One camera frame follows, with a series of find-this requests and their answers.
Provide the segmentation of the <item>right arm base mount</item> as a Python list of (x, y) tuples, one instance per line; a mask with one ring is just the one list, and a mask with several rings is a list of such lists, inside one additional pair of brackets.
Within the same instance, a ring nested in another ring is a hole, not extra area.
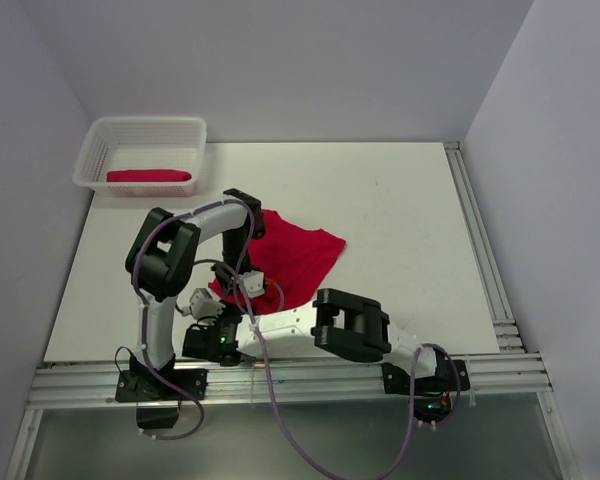
[[(460, 392), (471, 387), (469, 373), (463, 360), (454, 360), (455, 376), (449, 360), (438, 357), (436, 372), (431, 377), (418, 378), (414, 383), (414, 417), (423, 423), (439, 423), (446, 419)], [(410, 376), (402, 368), (385, 362), (381, 365), (384, 393), (409, 395)]]

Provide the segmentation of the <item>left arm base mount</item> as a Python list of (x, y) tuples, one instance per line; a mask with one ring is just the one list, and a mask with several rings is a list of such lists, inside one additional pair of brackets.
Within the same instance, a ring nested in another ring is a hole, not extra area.
[(206, 392), (206, 369), (172, 370), (162, 376), (177, 387), (165, 385), (144, 365), (119, 374), (114, 400), (136, 405), (136, 424), (145, 430), (168, 430), (180, 416), (182, 402), (190, 397), (203, 400)]

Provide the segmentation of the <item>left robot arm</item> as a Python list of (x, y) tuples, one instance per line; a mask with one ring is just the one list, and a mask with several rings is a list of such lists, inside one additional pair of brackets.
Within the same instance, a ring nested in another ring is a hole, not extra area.
[[(248, 245), (264, 237), (260, 200), (237, 189), (221, 200), (176, 215), (162, 208), (147, 214), (125, 260), (131, 284), (139, 297), (138, 340), (129, 367), (121, 372), (115, 398), (119, 402), (200, 399), (204, 380), (177, 372), (173, 319), (180, 311), (195, 323), (185, 333), (182, 354), (235, 366), (241, 360), (238, 328), (248, 299), (267, 289), (265, 274), (252, 264)], [(188, 285), (198, 246), (222, 238), (222, 257), (211, 261), (220, 293), (195, 289), (187, 306), (177, 298)]]

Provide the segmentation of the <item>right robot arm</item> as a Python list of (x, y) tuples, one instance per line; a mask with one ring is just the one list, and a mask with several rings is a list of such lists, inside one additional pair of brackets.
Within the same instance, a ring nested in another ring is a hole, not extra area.
[(216, 317), (203, 317), (184, 334), (182, 356), (236, 366), (260, 358), (308, 359), (322, 353), (359, 364), (379, 364), (387, 394), (439, 396), (467, 391), (466, 364), (425, 346), (390, 324), (381, 304), (333, 288), (289, 310), (249, 315), (226, 304)]

